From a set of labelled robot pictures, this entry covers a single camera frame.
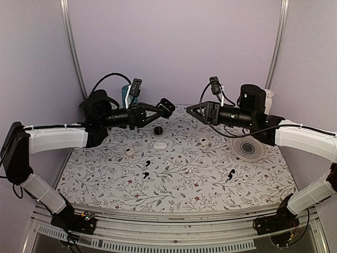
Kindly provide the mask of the black gold-trim charging case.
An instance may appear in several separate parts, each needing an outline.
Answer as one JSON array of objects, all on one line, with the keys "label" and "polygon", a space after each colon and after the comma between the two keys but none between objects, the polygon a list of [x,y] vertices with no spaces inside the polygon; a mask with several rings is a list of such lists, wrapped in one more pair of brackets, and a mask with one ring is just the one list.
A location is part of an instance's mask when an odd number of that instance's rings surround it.
[{"label": "black gold-trim charging case", "polygon": [[156,105],[163,112],[162,117],[168,119],[175,111],[175,105],[166,98],[162,98]]}]

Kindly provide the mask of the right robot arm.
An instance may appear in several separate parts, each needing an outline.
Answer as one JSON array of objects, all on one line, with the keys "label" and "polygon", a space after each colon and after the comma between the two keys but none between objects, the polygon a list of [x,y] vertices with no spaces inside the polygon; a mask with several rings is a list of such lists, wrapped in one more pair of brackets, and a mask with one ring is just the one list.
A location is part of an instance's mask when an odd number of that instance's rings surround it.
[{"label": "right robot arm", "polygon": [[330,169],[304,189],[285,197],[276,214],[256,218],[253,228],[258,235],[291,229],[299,225],[298,214],[336,194],[336,133],[294,123],[265,113],[266,92],[253,84],[244,84],[236,106],[199,101],[186,111],[212,129],[217,125],[241,127],[263,144],[289,147],[329,160]]}]

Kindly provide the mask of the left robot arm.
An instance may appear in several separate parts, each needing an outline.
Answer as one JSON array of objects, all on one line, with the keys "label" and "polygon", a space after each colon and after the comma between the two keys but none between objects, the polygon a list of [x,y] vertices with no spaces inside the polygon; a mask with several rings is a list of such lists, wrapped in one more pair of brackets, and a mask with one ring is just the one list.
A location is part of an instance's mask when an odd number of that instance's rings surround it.
[{"label": "left robot arm", "polygon": [[76,214],[71,203],[33,171],[30,156],[50,150],[97,147],[108,136],[109,128],[142,128],[160,117],[169,118],[175,110],[165,98],[156,106],[138,103],[113,109],[113,105],[118,103],[106,91],[96,90],[81,103],[83,123],[23,126],[14,122],[1,148],[6,179],[44,205],[52,215],[51,224],[66,232],[92,235],[97,223],[95,214],[89,211]]}]

